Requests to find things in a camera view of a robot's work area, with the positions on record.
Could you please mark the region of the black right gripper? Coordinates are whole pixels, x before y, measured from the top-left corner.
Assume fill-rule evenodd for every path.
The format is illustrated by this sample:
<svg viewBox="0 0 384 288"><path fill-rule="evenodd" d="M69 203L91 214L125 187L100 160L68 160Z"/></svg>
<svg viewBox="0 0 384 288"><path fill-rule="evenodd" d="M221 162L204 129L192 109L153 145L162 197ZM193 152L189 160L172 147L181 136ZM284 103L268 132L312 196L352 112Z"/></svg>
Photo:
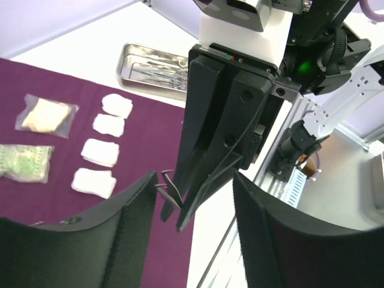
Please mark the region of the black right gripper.
<svg viewBox="0 0 384 288"><path fill-rule="evenodd" d="M187 102L175 171L186 196L176 229L238 169L260 153L283 97L283 78L274 64L218 44L193 46L188 54Z"/></svg>

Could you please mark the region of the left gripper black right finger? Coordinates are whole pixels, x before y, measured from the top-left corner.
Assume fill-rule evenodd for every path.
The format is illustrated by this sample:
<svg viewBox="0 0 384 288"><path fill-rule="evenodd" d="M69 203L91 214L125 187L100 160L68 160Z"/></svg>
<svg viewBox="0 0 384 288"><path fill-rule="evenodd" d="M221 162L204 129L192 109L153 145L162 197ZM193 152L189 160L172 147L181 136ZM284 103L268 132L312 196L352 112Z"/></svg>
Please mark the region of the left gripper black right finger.
<svg viewBox="0 0 384 288"><path fill-rule="evenodd" d="M314 218L234 175L233 198L251 235L242 243L248 287L382 287L383 228Z"/></svg>

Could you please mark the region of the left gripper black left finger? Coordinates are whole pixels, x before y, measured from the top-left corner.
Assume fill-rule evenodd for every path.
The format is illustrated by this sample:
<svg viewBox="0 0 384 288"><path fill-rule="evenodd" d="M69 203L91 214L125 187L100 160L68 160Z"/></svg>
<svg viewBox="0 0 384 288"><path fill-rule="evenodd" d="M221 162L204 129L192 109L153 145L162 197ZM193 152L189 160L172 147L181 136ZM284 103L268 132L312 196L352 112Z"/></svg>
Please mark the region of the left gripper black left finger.
<svg viewBox="0 0 384 288"><path fill-rule="evenodd" d="M139 287L157 197L155 172L59 224L1 219L2 287Z"/></svg>

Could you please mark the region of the white gauze pad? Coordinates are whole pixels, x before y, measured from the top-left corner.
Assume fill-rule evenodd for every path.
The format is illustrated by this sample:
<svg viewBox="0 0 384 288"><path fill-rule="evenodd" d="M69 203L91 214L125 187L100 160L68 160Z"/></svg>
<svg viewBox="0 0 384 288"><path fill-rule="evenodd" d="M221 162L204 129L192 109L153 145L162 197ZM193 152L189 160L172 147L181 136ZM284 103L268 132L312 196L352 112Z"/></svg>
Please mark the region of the white gauze pad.
<svg viewBox="0 0 384 288"><path fill-rule="evenodd" d="M99 113L92 123L92 127L95 131L113 137L121 137L123 135L124 125L124 118L102 113Z"/></svg>
<svg viewBox="0 0 384 288"><path fill-rule="evenodd" d="M119 145L113 142L88 139L80 154L85 160L94 164L113 167L118 161Z"/></svg>
<svg viewBox="0 0 384 288"><path fill-rule="evenodd" d="M102 99L102 109L113 116L127 119L133 109L133 103L119 94L109 94Z"/></svg>
<svg viewBox="0 0 384 288"><path fill-rule="evenodd" d="M79 168L71 183L71 188L77 192L92 194L108 199L116 185L117 179L110 170L91 170Z"/></svg>

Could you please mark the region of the steel tweezers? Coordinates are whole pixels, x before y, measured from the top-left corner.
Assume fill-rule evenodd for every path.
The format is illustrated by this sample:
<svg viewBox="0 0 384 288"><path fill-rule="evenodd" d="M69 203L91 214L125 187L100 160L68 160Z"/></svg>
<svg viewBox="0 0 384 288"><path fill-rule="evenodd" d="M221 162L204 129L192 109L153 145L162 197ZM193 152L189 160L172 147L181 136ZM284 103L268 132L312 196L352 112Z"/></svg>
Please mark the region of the steel tweezers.
<svg viewBox="0 0 384 288"><path fill-rule="evenodd" d="M184 204L178 188L169 176L170 172L172 172L172 169L162 171L161 175L164 183L155 185L157 191L166 201L161 212L161 219L163 222L170 217L174 209L181 210Z"/></svg>

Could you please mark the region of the purple cloth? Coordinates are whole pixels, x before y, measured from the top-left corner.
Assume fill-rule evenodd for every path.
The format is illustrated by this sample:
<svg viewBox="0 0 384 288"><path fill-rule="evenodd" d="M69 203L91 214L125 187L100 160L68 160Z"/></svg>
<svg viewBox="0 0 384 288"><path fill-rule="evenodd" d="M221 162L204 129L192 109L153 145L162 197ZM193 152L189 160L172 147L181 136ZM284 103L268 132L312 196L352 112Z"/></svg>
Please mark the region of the purple cloth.
<svg viewBox="0 0 384 288"><path fill-rule="evenodd" d="M118 162L112 168L118 193L154 170L176 165L184 111L128 92L133 102L124 133L115 138L96 132L92 123L102 112L102 98L115 89L38 67L1 60L1 143L50 145L54 147L49 179L42 183L19 183L1 179L1 215L23 224L57 223L101 202L101 198L71 188L74 173L81 167L96 169L84 160L81 150L90 138L119 145ZM67 138L17 131L17 115L25 108L25 96L75 104L78 111Z"/></svg>

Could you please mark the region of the green gauze packet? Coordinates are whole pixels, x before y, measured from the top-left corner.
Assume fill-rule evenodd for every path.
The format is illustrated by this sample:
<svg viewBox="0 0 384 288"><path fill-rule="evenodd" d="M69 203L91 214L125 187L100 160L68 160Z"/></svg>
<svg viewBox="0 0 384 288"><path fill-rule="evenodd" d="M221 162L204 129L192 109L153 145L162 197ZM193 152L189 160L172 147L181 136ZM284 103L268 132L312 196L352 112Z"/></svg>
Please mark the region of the green gauze packet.
<svg viewBox="0 0 384 288"><path fill-rule="evenodd" d="M1 145L1 177L17 182L46 183L54 146Z"/></svg>

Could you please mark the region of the beige gauze packet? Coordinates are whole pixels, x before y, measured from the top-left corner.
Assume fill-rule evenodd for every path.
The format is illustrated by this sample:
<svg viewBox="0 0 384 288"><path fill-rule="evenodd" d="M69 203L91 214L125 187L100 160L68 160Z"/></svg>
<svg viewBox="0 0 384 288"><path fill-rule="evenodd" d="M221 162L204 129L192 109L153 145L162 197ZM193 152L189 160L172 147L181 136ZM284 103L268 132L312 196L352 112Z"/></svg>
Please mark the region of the beige gauze packet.
<svg viewBox="0 0 384 288"><path fill-rule="evenodd" d="M25 108L17 115L15 130L50 134L67 139L78 105L25 95Z"/></svg>

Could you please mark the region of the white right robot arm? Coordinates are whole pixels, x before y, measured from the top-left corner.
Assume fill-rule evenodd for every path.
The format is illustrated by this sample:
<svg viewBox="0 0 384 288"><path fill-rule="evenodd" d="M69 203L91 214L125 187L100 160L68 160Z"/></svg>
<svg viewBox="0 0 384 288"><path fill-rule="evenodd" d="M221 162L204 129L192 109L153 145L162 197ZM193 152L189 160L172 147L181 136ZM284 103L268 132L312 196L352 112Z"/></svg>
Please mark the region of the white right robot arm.
<svg viewBox="0 0 384 288"><path fill-rule="evenodd" d="M267 171L287 181L345 117L383 90L383 50L344 23L354 1L197 1L173 177L182 231L262 150L284 101L339 91L285 128Z"/></svg>

